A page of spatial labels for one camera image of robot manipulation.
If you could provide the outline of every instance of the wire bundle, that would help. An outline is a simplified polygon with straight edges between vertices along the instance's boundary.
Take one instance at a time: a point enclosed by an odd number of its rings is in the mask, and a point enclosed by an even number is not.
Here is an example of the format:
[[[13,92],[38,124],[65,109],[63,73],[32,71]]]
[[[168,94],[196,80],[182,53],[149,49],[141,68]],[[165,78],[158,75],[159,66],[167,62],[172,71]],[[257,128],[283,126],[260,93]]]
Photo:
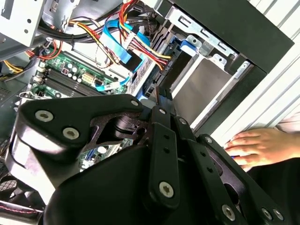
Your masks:
[[[125,21],[127,20],[128,12],[131,8],[138,2],[139,0],[131,0],[128,3],[122,5],[121,10],[119,12],[119,23],[120,23],[120,40],[122,38],[124,41],[129,37],[130,34],[134,35],[134,40],[130,42],[129,46],[146,55],[150,60],[155,62],[161,70],[163,70],[163,66],[167,64],[168,60],[171,58],[170,56],[161,55],[152,48],[150,48],[145,42],[143,42],[137,35],[132,33],[132,31],[126,26]]]
[[[48,38],[53,39],[53,51],[47,55],[45,55],[45,49],[41,48],[39,51],[26,51],[25,53],[30,57],[30,61],[28,65],[25,67],[17,67],[9,63],[7,60],[3,61],[4,64],[12,71],[12,73],[7,75],[1,75],[0,81],[9,81],[12,79],[15,79],[22,75],[25,71],[32,68],[38,59],[41,60],[51,60],[57,57],[61,51],[62,51],[62,45],[63,42],[70,43],[71,45],[74,45],[75,42],[80,43],[96,43],[97,44],[97,51],[100,49],[105,53],[107,56],[106,64],[108,66],[112,64],[120,64],[120,58],[116,55],[116,52],[112,49],[109,49],[107,46],[105,46],[99,39],[101,35],[103,34],[103,30],[105,28],[104,25],[100,25],[100,21],[105,20],[105,22],[108,22],[109,18],[111,18],[113,15],[118,14],[120,25],[115,27],[109,27],[108,32],[112,33],[115,31],[120,31],[120,44],[122,42],[126,42],[127,40],[127,46],[126,49],[131,49],[138,51],[142,53],[143,55],[147,56],[149,59],[151,59],[153,62],[155,62],[160,69],[163,69],[163,65],[167,64],[167,60],[170,58],[169,56],[163,56],[159,54],[158,52],[152,50],[145,41],[142,40],[138,35],[134,35],[131,31],[130,27],[140,27],[140,26],[150,26],[155,25],[157,26],[157,21],[153,18],[148,18],[147,16],[138,16],[138,17],[130,17],[128,16],[129,11],[136,6],[135,4],[138,2],[138,0],[131,0],[128,3],[121,4],[112,11],[108,12],[106,15],[103,15],[102,17],[99,17],[97,19],[91,19],[85,16],[80,16],[77,18],[73,18],[69,22],[69,26],[71,27],[79,27],[82,30],[84,30],[83,34],[80,35],[73,35],[73,34],[67,34],[63,33],[60,30],[55,30],[54,27],[48,26],[42,19],[40,21],[38,30]],[[60,46],[58,47],[57,43],[55,41],[60,41]]]

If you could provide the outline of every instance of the connector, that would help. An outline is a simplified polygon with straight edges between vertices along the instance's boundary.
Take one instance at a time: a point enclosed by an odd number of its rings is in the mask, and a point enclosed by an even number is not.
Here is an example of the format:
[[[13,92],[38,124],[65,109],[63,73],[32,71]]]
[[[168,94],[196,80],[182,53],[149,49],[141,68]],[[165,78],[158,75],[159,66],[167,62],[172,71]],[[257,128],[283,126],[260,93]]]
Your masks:
[[[88,83],[88,84],[94,84],[95,83],[95,77],[89,73],[84,73],[81,77],[82,81]]]
[[[128,50],[127,52],[131,55],[130,60],[126,64],[120,61],[120,64],[129,71],[135,71],[136,68],[141,64],[142,59],[138,55],[136,55],[132,50]]]

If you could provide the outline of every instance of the yellow wire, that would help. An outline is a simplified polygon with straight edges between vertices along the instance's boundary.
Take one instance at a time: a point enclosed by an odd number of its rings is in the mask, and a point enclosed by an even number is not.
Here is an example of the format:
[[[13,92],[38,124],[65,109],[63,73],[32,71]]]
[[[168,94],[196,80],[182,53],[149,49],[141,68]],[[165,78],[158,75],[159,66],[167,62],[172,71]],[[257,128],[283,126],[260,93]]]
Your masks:
[[[18,72],[22,72],[23,70],[22,69],[20,69],[20,68],[18,68],[18,67],[15,67],[14,65],[12,65],[10,62],[8,62],[7,60],[6,60],[6,63],[12,68],[12,69],[14,69],[14,70],[16,70],[16,71],[18,71]]]
[[[127,29],[123,24],[120,23],[120,26],[125,29],[128,33],[131,33],[129,29]],[[152,52],[158,57],[164,58],[164,59],[170,59],[171,56],[161,55],[158,52],[154,51],[152,48],[150,48],[148,45],[146,45],[137,35],[135,35],[135,39],[137,39],[148,51]]]
[[[152,62],[154,62],[156,65],[158,65],[158,67],[160,68],[160,70],[164,70],[163,67],[158,62],[156,62],[153,58],[149,57],[147,54],[145,54],[144,52],[142,52],[142,51],[140,51],[138,49],[135,49],[135,50],[138,51],[138,52],[140,52],[140,53],[142,53],[142,54],[144,54],[144,55],[146,55],[149,59],[152,60]]]
[[[31,57],[27,52],[25,52],[25,54],[26,54],[29,58]]]
[[[107,55],[107,57],[113,61],[114,63],[116,63],[116,61],[109,55],[109,53],[106,51],[106,49],[104,48],[103,44],[88,30],[86,29],[81,23],[79,22],[73,22],[73,21],[70,21],[70,23],[72,24],[76,24],[78,25],[79,27],[81,27],[82,29],[84,29],[95,41],[98,45],[100,45],[100,49]]]
[[[14,65],[11,64],[10,62],[7,62],[7,63],[8,63],[12,68],[14,68],[15,70],[20,71],[20,72],[23,71],[22,69],[20,69],[19,67],[14,66]]]
[[[20,72],[22,72],[22,70],[20,70],[20,69],[19,69],[19,70],[16,70],[16,69],[12,68],[11,65],[10,65],[10,63],[9,63],[8,61],[4,60],[3,62],[4,62],[5,65],[6,65],[11,71],[13,71],[14,73],[20,73]]]
[[[0,81],[4,81],[4,80],[6,80],[6,78],[7,78],[7,76],[1,77]]]

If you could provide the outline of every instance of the silver screw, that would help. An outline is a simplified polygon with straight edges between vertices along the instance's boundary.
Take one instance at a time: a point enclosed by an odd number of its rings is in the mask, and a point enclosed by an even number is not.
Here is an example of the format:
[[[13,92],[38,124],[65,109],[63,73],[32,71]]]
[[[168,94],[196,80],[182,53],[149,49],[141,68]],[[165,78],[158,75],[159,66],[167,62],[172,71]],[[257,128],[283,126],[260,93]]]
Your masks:
[[[277,209],[273,209],[273,211],[275,215],[278,217],[278,219],[283,220],[282,214]]]
[[[46,54],[49,54],[49,53],[50,53],[50,50],[49,50],[48,48],[46,48],[46,49],[45,49],[45,53],[46,53]]]
[[[50,122],[54,119],[53,114],[46,110],[37,111],[35,116],[39,121],[42,121],[42,122]]]
[[[180,121],[182,124],[186,124],[186,123],[187,123],[187,122],[186,122],[184,119],[182,119],[182,118],[180,118],[179,121]]]
[[[272,216],[269,213],[269,211],[267,211],[265,208],[262,208],[262,212],[264,213],[264,215],[266,216],[266,218],[268,218],[269,220],[272,220]]]
[[[138,106],[138,105],[139,105],[139,104],[138,104],[136,101],[134,101],[134,100],[131,101],[131,104],[133,104],[133,105],[135,105],[135,106]]]
[[[173,187],[167,182],[161,182],[159,184],[159,191],[167,198],[172,198],[174,196]]]
[[[212,140],[209,137],[205,137],[205,140],[210,144],[212,143]]]
[[[63,135],[65,138],[70,139],[70,140],[74,140],[77,139],[79,137],[79,132],[78,130],[68,127],[66,129],[64,129],[62,131]]]
[[[230,221],[234,221],[235,220],[235,214],[234,214],[233,210],[228,205],[222,205],[222,211],[223,211],[224,215]]]
[[[165,110],[163,110],[163,109],[160,109],[159,111],[160,111],[162,114],[166,114]]]

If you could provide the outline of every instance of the ram slot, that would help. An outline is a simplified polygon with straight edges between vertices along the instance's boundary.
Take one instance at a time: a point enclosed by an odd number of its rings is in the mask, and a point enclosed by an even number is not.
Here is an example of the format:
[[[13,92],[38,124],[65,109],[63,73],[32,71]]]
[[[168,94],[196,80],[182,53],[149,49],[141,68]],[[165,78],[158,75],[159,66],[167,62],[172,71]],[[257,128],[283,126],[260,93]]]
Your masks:
[[[45,85],[49,88],[52,88],[52,89],[58,91],[61,94],[69,96],[69,97],[83,97],[84,96],[82,94],[79,94],[78,92],[73,91],[70,88],[67,88],[67,87],[65,87],[59,83],[56,83],[55,81],[49,80],[49,79],[45,80]]]
[[[70,79],[69,77],[55,71],[48,70],[47,79],[57,82],[73,91],[83,95],[83,96],[97,96],[102,95],[101,93],[93,90],[92,87],[85,86],[82,83],[78,83],[77,81]]]

